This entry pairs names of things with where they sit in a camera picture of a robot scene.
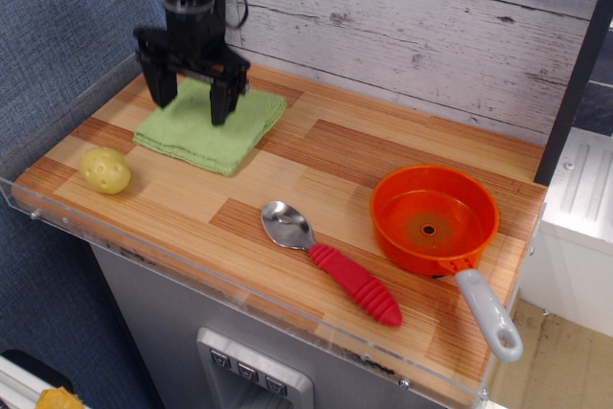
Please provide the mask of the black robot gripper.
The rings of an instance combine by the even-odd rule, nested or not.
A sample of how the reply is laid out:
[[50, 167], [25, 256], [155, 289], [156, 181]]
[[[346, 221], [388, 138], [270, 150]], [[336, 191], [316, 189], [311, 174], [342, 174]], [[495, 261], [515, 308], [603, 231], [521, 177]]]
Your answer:
[[216, 1], [196, 14], [166, 13], [164, 28], [138, 27], [137, 57], [142, 66], [149, 93], [161, 108], [177, 96], [178, 74], [212, 83], [211, 120], [224, 125], [236, 110], [238, 95], [249, 89], [249, 61], [226, 43], [226, 6]]

